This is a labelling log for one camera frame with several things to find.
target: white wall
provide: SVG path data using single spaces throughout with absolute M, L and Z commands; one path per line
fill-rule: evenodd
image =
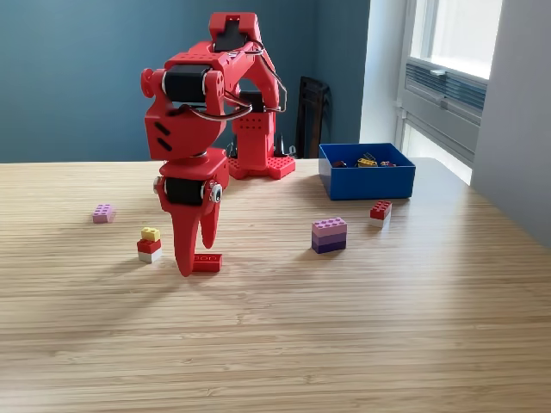
M 551 246 L 551 1 L 504 0 L 472 186 Z
M 394 141 L 406 6 L 407 0 L 371 0 L 360 142 Z

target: blue plastic bin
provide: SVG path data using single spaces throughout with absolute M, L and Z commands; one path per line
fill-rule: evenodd
M 354 168 L 369 152 L 377 163 L 398 166 Z M 349 168 L 332 168 L 344 161 Z M 319 146 L 319 177 L 331 200 L 380 200 L 412 196 L 415 165 L 392 144 L 322 144 Z

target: pink lego brick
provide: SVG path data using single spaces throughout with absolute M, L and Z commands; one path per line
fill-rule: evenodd
M 110 204 L 100 204 L 92 214 L 92 221 L 94 224 L 104 224 L 106 222 L 113 222 L 115 219 L 115 209 Z
M 331 219 L 322 219 L 312 224 L 312 233 L 317 237 L 326 237 L 328 235 L 342 234 L 347 231 L 346 222 L 340 217 Z

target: red lego brick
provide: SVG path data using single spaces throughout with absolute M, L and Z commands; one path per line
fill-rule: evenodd
M 218 273 L 222 268 L 221 254 L 195 254 L 194 273 Z
M 145 252 L 146 254 L 152 254 L 156 250 L 161 248 L 161 240 L 158 241 L 148 241 L 147 239 L 140 239 L 138 241 L 138 252 Z
M 392 207 L 392 202 L 389 202 L 387 200 L 379 200 L 373 206 L 373 208 L 371 208 L 371 211 L 369 212 L 369 217 L 373 219 L 384 219 L 390 213 Z

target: cable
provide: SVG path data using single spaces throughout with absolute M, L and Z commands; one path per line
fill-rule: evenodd
M 278 106 L 276 108 L 266 108 L 267 112 L 278 112 L 282 114 L 287 110 L 287 88 L 283 84 L 282 79 L 277 75 L 276 71 L 274 71 L 271 67 L 269 67 L 268 62 L 266 61 L 266 58 L 264 56 L 260 56 L 260 59 L 262 59 L 264 66 L 266 66 L 266 69 L 269 70 L 269 72 L 272 74 L 272 76 L 275 78 L 275 80 L 279 83 L 283 91 L 285 92 L 283 97 L 283 107 Z
M 188 110 L 192 114 L 195 114 L 196 116 L 199 116 L 202 119 L 223 122 L 225 120 L 238 119 L 252 112 L 251 103 L 246 102 L 242 99 L 239 99 L 233 93 L 230 93 L 230 92 L 226 92 L 226 93 L 229 94 L 230 96 L 224 95 L 224 99 L 226 99 L 229 102 L 238 104 L 240 107 L 242 107 L 240 110 L 233 112 L 232 114 L 206 114 L 205 112 L 197 110 L 191 107 L 190 105 L 184 103 L 183 105 L 180 106 L 180 108 L 175 109 L 174 111 L 171 111 L 169 113 L 169 116 L 176 116 L 178 114 L 183 114 L 186 110 Z
M 287 88 L 285 87 L 285 85 L 283 84 L 283 81 L 282 79 L 279 77 L 279 75 L 276 73 L 276 71 L 274 71 L 270 66 L 269 66 L 269 63 L 268 61 L 266 60 L 266 58 L 263 56 L 264 55 L 264 50 L 266 50 L 266 47 L 264 47 L 264 44 L 261 42 L 261 41 L 258 41 L 258 40 L 249 40 L 251 43 L 257 45 L 260 47 L 260 49 L 258 50 L 250 50 L 250 51 L 245 51 L 244 53 L 245 54 L 249 54 L 249 55 L 253 55 L 253 56 L 260 56 L 260 59 L 262 60 L 262 62 L 264 63 L 264 66 L 266 66 L 266 69 L 268 69 L 268 71 L 271 73 L 271 75 L 275 78 L 275 80 L 277 81 L 277 83 L 280 85 L 280 87 L 283 89 L 283 91 L 285 92 L 284 93 L 284 97 L 283 97 L 283 106 L 277 106 L 275 108 L 266 108 L 266 112 L 277 112 L 277 113 L 280 113 L 282 114 L 283 112 L 285 112 L 287 110 Z M 239 51 L 231 51 L 231 52 L 228 52 L 227 54 L 231 57 L 235 57 L 237 56 L 239 53 Z

